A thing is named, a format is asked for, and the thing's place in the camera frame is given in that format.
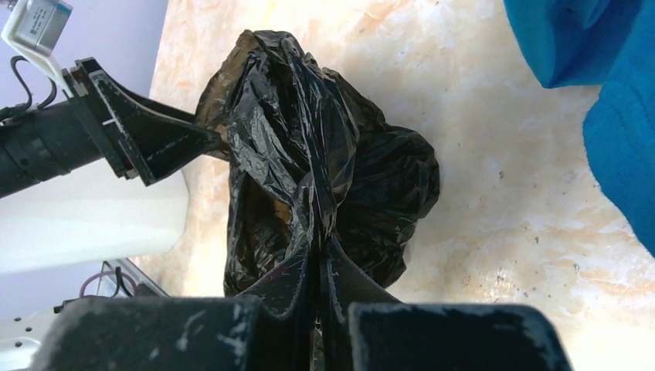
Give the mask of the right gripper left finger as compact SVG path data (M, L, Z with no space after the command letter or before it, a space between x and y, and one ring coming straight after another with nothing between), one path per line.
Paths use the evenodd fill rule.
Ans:
M257 299L249 335L248 370L309 370L313 366L313 254L298 244L288 258L243 295Z

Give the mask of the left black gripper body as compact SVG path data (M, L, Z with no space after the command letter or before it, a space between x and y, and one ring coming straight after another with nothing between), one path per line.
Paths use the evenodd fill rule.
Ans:
M111 94L120 89L102 66L93 57L76 60L63 71L63 81L73 113L116 177L152 185L151 172L120 122L118 108L110 105Z

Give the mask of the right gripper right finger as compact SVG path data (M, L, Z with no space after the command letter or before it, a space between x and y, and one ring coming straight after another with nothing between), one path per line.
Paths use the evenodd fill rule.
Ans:
M335 237L321 248L320 292L325 369L355 370L368 357L359 310L370 304L394 305L399 299L358 267Z

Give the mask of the black plastic trash bag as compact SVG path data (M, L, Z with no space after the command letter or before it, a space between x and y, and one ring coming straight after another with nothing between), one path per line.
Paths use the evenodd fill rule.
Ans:
M296 246L335 237L387 288L439 198L439 164L418 132L389 124L289 32L240 34L209 80L196 123L229 163L225 295L242 293Z

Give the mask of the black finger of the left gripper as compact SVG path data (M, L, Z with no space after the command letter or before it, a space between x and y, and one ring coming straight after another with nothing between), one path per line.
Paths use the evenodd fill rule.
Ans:
M134 94L104 71L97 72L97 93L109 114L104 134L124 166L119 175L127 179L152 186L223 144L219 134L193 124L189 113Z

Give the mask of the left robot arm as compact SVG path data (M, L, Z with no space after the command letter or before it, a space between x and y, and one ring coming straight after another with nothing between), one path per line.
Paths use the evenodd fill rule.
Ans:
M198 126L186 111L142 97L94 58L63 72L71 92L56 87L35 107L1 110L1 196L70 174L99 159L118 178L152 186L200 155L226 148L223 134Z

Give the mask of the white translucent trash bin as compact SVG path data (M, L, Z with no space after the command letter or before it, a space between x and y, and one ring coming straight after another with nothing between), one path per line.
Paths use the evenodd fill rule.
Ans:
M145 186L93 162L1 200L1 272L170 250L185 230L181 172Z

